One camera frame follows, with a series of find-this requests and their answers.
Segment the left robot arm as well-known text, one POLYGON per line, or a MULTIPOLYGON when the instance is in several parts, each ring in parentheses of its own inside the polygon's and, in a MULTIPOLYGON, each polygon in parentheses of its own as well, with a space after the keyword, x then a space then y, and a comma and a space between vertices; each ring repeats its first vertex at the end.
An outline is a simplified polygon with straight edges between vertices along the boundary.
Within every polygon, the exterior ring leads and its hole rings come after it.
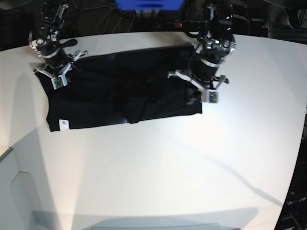
POLYGON ((179 69, 168 73, 168 77, 179 77, 200 92, 216 91, 223 83, 228 84, 225 75, 219 77, 216 73, 225 58, 233 53, 236 41, 233 35, 233 6, 229 0, 206 0, 201 6, 204 26, 198 29, 198 34, 191 34, 187 28, 187 10, 195 1, 184 3, 180 20, 185 35, 195 38, 198 45, 190 55, 185 70, 179 69))

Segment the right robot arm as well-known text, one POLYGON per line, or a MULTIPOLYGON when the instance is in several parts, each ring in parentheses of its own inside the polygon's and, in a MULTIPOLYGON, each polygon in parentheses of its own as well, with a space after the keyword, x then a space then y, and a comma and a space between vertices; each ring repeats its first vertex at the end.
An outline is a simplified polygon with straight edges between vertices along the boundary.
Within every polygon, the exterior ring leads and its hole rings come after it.
POLYGON ((70 39, 65 43, 59 41, 68 8, 67 0, 45 1, 41 8, 40 27, 37 32, 30 32, 28 37, 29 46, 44 60, 34 69, 34 73, 41 73, 50 78, 55 90, 68 85, 67 73, 77 68, 77 60, 88 55, 86 50, 74 54, 64 51, 65 47, 77 45, 76 39, 70 39))

